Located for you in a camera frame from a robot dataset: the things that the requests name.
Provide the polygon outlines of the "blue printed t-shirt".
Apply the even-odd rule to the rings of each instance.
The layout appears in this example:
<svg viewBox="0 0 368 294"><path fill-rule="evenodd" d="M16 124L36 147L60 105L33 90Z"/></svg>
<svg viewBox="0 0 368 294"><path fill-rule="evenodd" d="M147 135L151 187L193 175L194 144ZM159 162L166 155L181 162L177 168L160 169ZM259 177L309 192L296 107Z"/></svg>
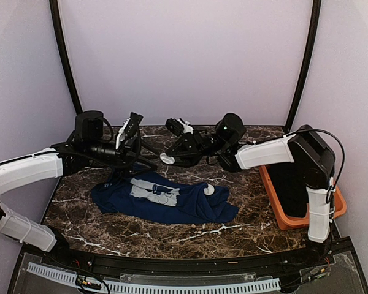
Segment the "blue printed t-shirt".
<svg viewBox="0 0 368 294"><path fill-rule="evenodd" d="M214 186L215 193L204 194L208 183L175 183L156 172L133 178L112 174L95 185L91 198L102 213L122 213L160 224L225 224L234 220L239 208L228 203L229 189Z"/></svg>

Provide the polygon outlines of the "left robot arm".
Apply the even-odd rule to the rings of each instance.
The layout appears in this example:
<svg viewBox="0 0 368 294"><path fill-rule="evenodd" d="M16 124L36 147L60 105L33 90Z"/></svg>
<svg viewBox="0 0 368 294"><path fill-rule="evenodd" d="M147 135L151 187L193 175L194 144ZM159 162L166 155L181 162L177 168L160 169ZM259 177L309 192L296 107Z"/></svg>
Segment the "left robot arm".
<svg viewBox="0 0 368 294"><path fill-rule="evenodd" d="M131 113L117 133L103 139L103 127L109 122L103 112L89 110L75 117L74 131L62 143L36 153L0 162L0 196L8 191L50 178L73 175L85 167L98 164L123 176L137 175L134 165L144 171L156 170L152 159L158 152L140 135L142 115ZM56 230L16 213L0 202L0 233L44 252L61 267L74 262L74 253L63 243Z"/></svg>

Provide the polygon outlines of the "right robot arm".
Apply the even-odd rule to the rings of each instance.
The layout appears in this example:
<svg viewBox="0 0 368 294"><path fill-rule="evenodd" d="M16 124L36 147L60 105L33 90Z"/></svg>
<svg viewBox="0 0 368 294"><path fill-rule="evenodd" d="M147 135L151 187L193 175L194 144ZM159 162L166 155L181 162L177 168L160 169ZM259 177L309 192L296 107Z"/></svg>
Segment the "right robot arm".
<svg viewBox="0 0 368 294"><path fill-rule="evenodd" d="M334 193L342 174L336 168L336 154L321 134L332 133L302 125L298 130L277 138L242 143L246 133L242 119L227 113L208 133L188 121L170 118L165 127L177 141L160 154L166 165L193 167L202 158L216 158L223 170L231 173L268 165L290 184L296 184L297 196L286 196L285 206L301 216L309 216L308 239L314 241L301 252L301 261L313 266L324 256L326 241L334 217Z"/></svg>

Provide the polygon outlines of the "round gold white brooch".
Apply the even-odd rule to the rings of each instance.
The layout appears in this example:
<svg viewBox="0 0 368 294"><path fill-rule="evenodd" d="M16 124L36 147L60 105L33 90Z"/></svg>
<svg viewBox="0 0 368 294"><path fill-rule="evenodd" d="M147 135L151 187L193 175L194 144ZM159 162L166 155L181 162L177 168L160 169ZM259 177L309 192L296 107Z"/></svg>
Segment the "round gold white brooch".
<svg viewBox="0 0 368 294"><path fill-rule="evenodd" d="M204 188L204 194L206 196L211 196L215 193L215 188L213 185L208 184L205 188Z"/></svg>

